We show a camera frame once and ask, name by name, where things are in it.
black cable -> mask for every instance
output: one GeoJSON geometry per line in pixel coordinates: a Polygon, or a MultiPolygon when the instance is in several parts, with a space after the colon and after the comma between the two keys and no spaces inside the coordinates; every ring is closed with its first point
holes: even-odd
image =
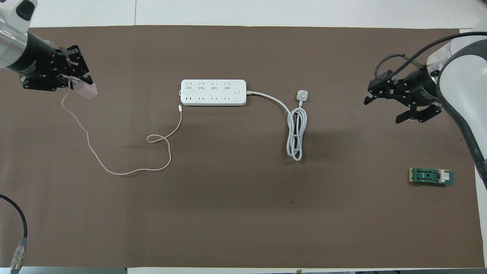
{"type": "Polygon", "coordinates": [[[389,75],[387,75],[386,77],[383,77],[383,78],[379,78],[377,76],[377,73],[374,73],[374,76],[375,76],[375,78],[377,80],[380,80],[380,83],[384,83],[385,81],[391,79],[392,77],[394,77],[395,75],[397,75],[399,72],[401,72],[406,66],[408,66],[409,64],[411,64],[412,61],[414,61],[416,58],[418,58],[418,56],[420,56],[421,54],[423,54],[425,51],[429,50],[430,48],[438,45],[439,43],[443,43],[445,41],[448,41],[450,39],[454,39],[454,38],[458,38],[458,37],[465,37],[465,36],[487,36],[487,32],[485,32],[485,31],[474,31],[474,32],[460,33],[460,34],[454,34],[454,35],[450,35],[450,36],[443,37],[441,39],[436,40],[433,43],[428,44],[424,48],[420,49],[416,54],[414,54],[413,56],[411,56],[411,58],[409,58],[409,60],[407,60],[404,64],[402,64],[402,66],[400,66],[392,74],[389,74],[389,75]]]}
{"type": "Polygon", "coordinates": [[[379,75],[378,75],[378,72],[379,72],[379,68],[382,66],[383,63],[385,63],[385,61],[391,59],[391,58],[394,58],[394,57],[404,57],[406,54],[404,53],[395,53],[395,54],[391,54],[387,57],[385,57],[384,59],[382,59],[379,64],[377,65],[377,67],[375,67],[375,70],[374,70],[374,77],[375,79],[382,79],[382,78],[379,78],[379,75]]]}
{"type": "Polygon", "coordinates": [[[17,210],[17,212],[20,215],[20,218],[22,219],[22,226],[24,226],[24,238],[27,238],[27,221],[25,220],[25,215],[24,215],[24,212],[22,212],[22,209],[20,209],[20,207],[14,201],[12,201],[9,197],[0,194],[0,198],[9,202],[17,210]]]}

table surface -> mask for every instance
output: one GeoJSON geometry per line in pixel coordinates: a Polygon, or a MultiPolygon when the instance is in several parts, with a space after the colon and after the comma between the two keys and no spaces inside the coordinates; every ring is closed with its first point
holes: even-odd
{"type": "MultiPolygon", "coordinates": [[[[209,0],[204,5],[198,0],[65,0],[63,5],[43,0],[32,27],[182,24],[470,29],[486,16],[487,5],[481,0],[449,0],[442,5],[436,0],[209,0]],[[67,13],[68,6],[75,8],[67,13]]],[[[480,179],[477,195],[486,238],[487,191],[480,179]]]]}
{"type": "MultiPolygon", "coordinates": [[[[284,152],[285,113],[273,102],[251,97],[245,107],[185,107],[166,170],[114,177],[60,107],[62,91],[25,91],[13,74],[2,74],[12,92],[0,95],[0,183],[29,219],[29,264],[483,267],[474,172],[455,123],[442,114],[395,125],[405,111],[400,104],[362,105],[384,52],[413,52],[453,32],[36,29],[59,44],[80,45],[100,96],[73,95],[67,104],[116,171],[165,163],[165,145],[143,140],[176,125],[185,78],[243,78],[248,89],[290,107],[295,92],[306,89],[310,119],[304,159],[294,162],[284,152]],[[450,168],[456,182],[410,184],[412,166],[450,168]]],[[[18,217],[4,218],[2,254],[18,240],[18,217]]],[[[8,265],[9,256],[1,257],[8,265]]]]}

white plug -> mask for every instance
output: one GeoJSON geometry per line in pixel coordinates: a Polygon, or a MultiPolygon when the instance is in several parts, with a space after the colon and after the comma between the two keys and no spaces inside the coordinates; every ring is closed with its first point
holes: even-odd
{"type": "Polygon", "coordinates": [[[73,84],[73,90],[86,99],[91,100],[98,96],[98,90],[95,83],[89,85],[74,76],[70,76],[68,80],[68,88],[71,83],[73,84]]]}
{"type": "Polygon", "coordinates": [[[305,90],[298,91],[298,94],[296,95],[296,99],[298,101],[306,101],[306,100],[308,100],[308,92],[305,91],[305,90]]]}

power strip switch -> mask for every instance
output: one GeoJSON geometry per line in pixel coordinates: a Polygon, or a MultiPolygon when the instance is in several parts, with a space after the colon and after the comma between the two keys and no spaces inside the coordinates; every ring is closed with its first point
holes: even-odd
{"type": "Polygon", "coordinates": [[[243,106],[247,103],[245,80],[181,81],[181,103],[185,106],[243,106]]]}

power strip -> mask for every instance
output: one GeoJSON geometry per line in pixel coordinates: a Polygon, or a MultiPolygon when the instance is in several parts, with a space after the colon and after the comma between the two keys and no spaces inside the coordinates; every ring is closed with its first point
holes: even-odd
{"type": "Polygon", "coordinates": [[[179,95],[185,106],[243,106],[246,92],[244,80],[185,79],[179,95]]]}

